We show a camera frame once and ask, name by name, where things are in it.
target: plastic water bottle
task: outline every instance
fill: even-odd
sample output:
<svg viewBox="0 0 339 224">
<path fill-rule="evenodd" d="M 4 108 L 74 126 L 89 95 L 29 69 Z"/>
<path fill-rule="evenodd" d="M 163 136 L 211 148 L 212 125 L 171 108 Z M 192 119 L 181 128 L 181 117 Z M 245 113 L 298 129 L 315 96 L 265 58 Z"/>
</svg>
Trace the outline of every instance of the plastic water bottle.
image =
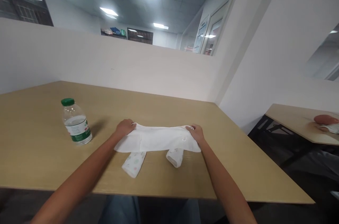
<svg viewBox="0 0 339 224">
<path fill-rule="evenodd" d="M 87 124 L 85 113 L 75 104 L 74 99 L 61 100 L 64 106 L 63 123 L 72 140 L 77 145 L 85 145 L 92 139 L 92 133 Z"/>
</svg>

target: table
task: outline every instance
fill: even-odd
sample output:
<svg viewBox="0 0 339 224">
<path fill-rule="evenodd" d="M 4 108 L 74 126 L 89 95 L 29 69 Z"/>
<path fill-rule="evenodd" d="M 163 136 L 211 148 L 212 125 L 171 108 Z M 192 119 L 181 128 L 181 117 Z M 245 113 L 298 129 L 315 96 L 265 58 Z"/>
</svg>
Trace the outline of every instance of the table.
<svg viewBox="0 0 339 224">
<path fill-rule="evenodd" d="M 87 145 L 76 146 L 61 121 L 67 97 L 87 115 Z M 214 103 L 59 81 L 0 95 L 0 110 L 0 187 L 56 190 L 119 121 L 131 118 L 145 126 L 202 125 L 247 201 L 314 203 Z M 115 153 L 93 192 L 216 198 L 201 153 L 185 151 L 176 169 L 166 152 L 148 152 L 135 179 L 121 168 L 129 153 Z"/>
<path fill-rule="evenodd" d="M 257 137 L 260 132 L 266 131 L 273 121 L 276 121 L 281 125 L 269 129 L 269 132 L 285 127 L 296 135 L 308 140 L 310 142 L 309 144 L 305 144 L 303 149 L 279 165 L 281 168 L 285 168 L 308 154 L 310 151 L 321 149 L 324 145 L 339 146 L 338 134 L 322 132 L 317 128 L 318 125 L 314 122 L 313 118 L 320 114 L 328 114 L 339 118 L 339 114 L 336 113 L 273 104 L 249 133 L 249 137 Z"/>
</svg>

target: table leg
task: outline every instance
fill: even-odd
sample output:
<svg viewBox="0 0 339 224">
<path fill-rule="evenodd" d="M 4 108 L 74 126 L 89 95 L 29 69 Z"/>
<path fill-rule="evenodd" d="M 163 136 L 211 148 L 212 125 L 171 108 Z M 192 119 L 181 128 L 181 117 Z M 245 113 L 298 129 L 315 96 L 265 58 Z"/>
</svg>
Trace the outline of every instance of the table leg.
<svg viewBox="0 0 339 224">
<path fill-rule="evenodd" d="M 319 149 L 321 148 L 321 145 L 319 144 L 314 144 L 314 143 L 310 143 L 309 145 L 305 146 L 303 149 L 301 149 L 300 151 L 298 151 L 297 153 L 295 153 L 292 157 L 288 158 L 287 160 L 285 160 L 283 163 L 281 163 L 279 165 L 279 167 L 281 169 L 284 169 L 290 165 L 292 165 L 294 162 L 296 162 L 298 159 L 304 157 L 306 154 L 308 154 L 309 152 L 315 150 L 315 149 Z"/>
<path fill-rule="evenodd" d="M 257 136 L 262 132 L 265 131 L 268 126 L 273 122 L 271 118 L 268 116 L 264 115 L 259 122 L 255 125 L 255 127 L 251 130 L 251 132 L 248 134 L 248 137 L 253 139 L 256 139 Z"/>
</svg>

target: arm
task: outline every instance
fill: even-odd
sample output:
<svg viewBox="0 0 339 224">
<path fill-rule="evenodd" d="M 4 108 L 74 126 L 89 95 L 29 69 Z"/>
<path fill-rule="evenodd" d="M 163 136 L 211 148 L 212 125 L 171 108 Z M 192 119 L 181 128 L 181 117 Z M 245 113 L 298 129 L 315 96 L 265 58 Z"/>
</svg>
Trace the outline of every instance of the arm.
<svg viewBox="0 0 339 224">
<path fill-rule="evenodd" d="M 135 129 L 130 119 L 123 120 L 116 131 L 93 152 L 66 181 L 52 194 L 35 215 L 31 224 L 63 223 L 71 211 L 93 189 L 106 163 L 111 159 L 116 144 Z"/>
<path fill-rule="evenodd" d="M 221 201 L 228 220 L 231 224 L 256 224 L 253 213 L 240 189 L 205 141 L 202 128 L 196 124 L 192 127 L 194 130 L 190 127 L 186 129 L 201 148 L 215 194 Z"/>
</svg>

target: hand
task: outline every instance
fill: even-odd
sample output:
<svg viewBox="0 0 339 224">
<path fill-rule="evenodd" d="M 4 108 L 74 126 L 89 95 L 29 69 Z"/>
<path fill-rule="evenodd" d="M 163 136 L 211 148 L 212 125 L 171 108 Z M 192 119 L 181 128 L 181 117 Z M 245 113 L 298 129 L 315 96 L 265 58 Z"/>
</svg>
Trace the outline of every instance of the hand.
<svg viewBox="0 0 339 224">
<path fill-rule="evenodd" d="M 196 124 L 192 124 L 191 127 L 194 129 L 186 126 L 186 129 L 191 133 L 192 137 L 197 141 L 197 143 L 201 143 L 205 140 L 204 133 L 202 131 L 202 127 Z"/>
<path fill-rule="evenodd" d="M 133 121 L 131 119 L 125 119 L 121 121 L 118 124 L 117 129 L 115 130 L 113 134 L 118 135 L 119 137 L 123 138 L 127 134 L 131 133 L 137 126 L 136 123 L 135 124 L 132 124 L 132 123 Z"/>
</svg>

